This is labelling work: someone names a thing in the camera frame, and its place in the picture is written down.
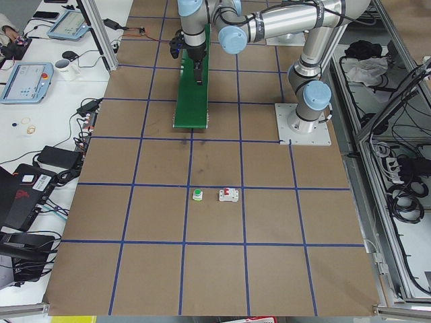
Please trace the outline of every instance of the cup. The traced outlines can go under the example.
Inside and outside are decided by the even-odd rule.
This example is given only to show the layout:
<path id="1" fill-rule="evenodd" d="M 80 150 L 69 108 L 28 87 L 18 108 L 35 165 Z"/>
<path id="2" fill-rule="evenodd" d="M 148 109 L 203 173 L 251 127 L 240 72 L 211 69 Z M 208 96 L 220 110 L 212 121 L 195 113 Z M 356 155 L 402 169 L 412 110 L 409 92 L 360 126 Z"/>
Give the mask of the cup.
<path id="1" fill-rule="evenodd" d="M 68 59 L 60 59 L 55 62 L 54 66 L 65 81 L 73 81 L 81 74 L 79 67 L 75 64 L 71 64 Z"/>

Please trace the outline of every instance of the person's arm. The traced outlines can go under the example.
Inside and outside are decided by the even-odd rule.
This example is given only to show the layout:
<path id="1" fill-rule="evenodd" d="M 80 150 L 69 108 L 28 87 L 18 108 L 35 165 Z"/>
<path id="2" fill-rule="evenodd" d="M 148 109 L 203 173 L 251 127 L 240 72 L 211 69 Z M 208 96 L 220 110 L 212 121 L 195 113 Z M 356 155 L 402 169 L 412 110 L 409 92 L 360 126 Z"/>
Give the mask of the person's arm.
<path id="1" fill-rule="evenodd" d="M 19 36 L 19 34 L 17 33 L 17 28 L 2 13 L 0 13 L 0 30 L 0 33 L 9 37 L 12 42 L 14 42 Z"/>

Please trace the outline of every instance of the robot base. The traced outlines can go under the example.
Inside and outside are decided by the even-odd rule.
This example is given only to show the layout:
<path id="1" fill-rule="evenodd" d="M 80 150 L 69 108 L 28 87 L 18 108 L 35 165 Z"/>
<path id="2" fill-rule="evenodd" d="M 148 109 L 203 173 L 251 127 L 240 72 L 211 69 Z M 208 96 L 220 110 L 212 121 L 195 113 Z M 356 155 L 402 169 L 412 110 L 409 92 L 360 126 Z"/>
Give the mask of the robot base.
<path id="1" fill-rule="evenodd" d="M 280 145 L 315 145 L 330 146 L 331 138 L 329 136 L 328 126 L 326 123 L 319 123 L 317 128 L 308 135 L 295 133 L 288 125 L 288 116 L 291 111 L 296 109 L 297 104 L 277 103 L 275 113 L 277 116 L 278 139 Z"/>
<path id="2" fill-rule="evenodd" d="M 267 39 L 269 46 L 304 46 L 305 36 L 303 32 L 286 34 Z"/>

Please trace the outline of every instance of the red logo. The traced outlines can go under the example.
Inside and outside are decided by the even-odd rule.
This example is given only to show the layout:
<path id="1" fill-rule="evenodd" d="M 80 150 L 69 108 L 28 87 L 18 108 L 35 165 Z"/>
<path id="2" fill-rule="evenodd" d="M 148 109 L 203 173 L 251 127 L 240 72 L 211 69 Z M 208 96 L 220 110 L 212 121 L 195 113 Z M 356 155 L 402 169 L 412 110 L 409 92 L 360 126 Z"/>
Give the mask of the red logo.
<path id="1" fill-rule="evenodd" d="M 26 197 L 28 199 L 30 195 L 25 190 L 17 190 L 15 200 L 22 199 L 23 197 Z"/>

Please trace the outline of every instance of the white table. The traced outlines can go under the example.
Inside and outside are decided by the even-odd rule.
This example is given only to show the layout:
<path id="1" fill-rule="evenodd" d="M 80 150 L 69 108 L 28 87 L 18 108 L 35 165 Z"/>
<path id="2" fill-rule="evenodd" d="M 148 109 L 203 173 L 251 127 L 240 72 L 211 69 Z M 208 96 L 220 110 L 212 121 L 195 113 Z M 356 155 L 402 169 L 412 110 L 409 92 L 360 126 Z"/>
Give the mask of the white table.
<path id="1" fill-rule="evenodd" d="M 125 26 L 133 0 L 109 1 L 96 0 L 102 19 L 109 17 Z M 41 3 L 40 11 L 58 11 L 62 14 L 65 9 L 60 4 Z M 31 21 L 25 32 L 31 30 L 36 24 L 44 22 Z M 31 32 L 29 36 L 46 38 L 47 27 L 41 26 Z M 121 30 L 107 30 L 110 40 L 121 37 Z M 33 39 L 22 62 L 27 63 L 52 63 L 61 59 L 61 54 L 66 50 L 72 50 L 81 54 L 87 50 L 95 50 L 96 45 L 88 32 L 77 42 L 53 39 Z M 80 59 L 83 66 L 92 65 L 99 57 L 98 52 L 89 52 Z M 0 82 L 6 82 L 11 69 L 0 71 Z M 79 108 L 80 102 L 85 98 L 102 98 L 108 85 L 109 73 L 100 59 L 93 68 L 81 69 L 81 74 L 74 81 L 64 81 L 56 73 L 53 76 L 51 86 L 46 97 L 39 104 L 0 104 L 0 162 L 14 159 L 29 151 L 41 150 L 45 145 L 56 145 L 69 136 L 69 118 Z M 30 122 L 22 124 L 22 120 L 28 118 Z M 32 125 L 36 131 L 29 135 L 27 128 Z M 72 137 L 78 134 L 79 128 L 73 118 L 71 121 Z M 60 148 L 74 150 L 75 144 L 70 139 L 59 145 Z M 3 164 L 6 170 L 12 172 L 21 164 L 31 164 L 34 154 L 27 155 L 15 162 Z M 60 170 L 44 166 L 51 170 Z M 73 199 L 77 180 L 73 180 L 62 188 L 56 188 L 51 194 L 51 199 L 60 206 L 69 208 Z M 63 233 L 65 221 L 54 214 L 39 215 L 29 231 L 53 230 Z M 8 228 L 2 231 L 11 232 Z M 0 306 L 16 306 L 40 303 L 48 284 L 49 275 L 35 283 L 24 283 L 21 288 L 7 287 L 0 290 Z"/>

